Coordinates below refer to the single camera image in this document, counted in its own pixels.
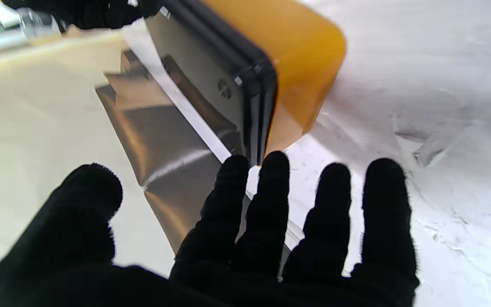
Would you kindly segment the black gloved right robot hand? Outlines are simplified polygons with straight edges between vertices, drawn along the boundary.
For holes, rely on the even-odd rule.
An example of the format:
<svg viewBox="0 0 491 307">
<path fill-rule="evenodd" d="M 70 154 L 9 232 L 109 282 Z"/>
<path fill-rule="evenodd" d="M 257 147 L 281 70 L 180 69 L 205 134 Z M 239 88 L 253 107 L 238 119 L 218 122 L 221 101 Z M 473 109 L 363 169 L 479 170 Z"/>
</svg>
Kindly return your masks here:
<svg viewBox="0 0 491 307">
<path fill-rule="evenodd" d="M 133 6 L 127 0 L 3 0 L 14 10 L 28 8 L 43 12 L 79 29 L 121 29 L 134 21 L 154 16 L 162 0 L 139 0 Z"/>
</svg>

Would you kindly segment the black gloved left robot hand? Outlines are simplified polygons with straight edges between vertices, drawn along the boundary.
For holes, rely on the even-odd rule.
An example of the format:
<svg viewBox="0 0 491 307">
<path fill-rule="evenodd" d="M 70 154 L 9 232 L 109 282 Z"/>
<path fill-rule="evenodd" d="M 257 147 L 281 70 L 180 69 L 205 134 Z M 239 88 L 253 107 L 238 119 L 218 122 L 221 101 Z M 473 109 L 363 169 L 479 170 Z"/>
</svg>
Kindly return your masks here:
<svg viewBox="0 0 491 307">
<path fill-rule="evenodd" d="M 81 165 L 52 191 L 0 261 L 0 307 L 411 307 L 419 287 L 411 207 L 401 166 L 367 168 L 361 262 L 342 276 L 350 235 L 351 175 L 331 163 L 319 178 L 304 239 L 280 272 L 290 165 L 271 152 L 238 238 L 248 161 L 226 159 L 164 278 L 113 263 L 109 222 L 123 198 L 109 169 Z"/>
</svg>

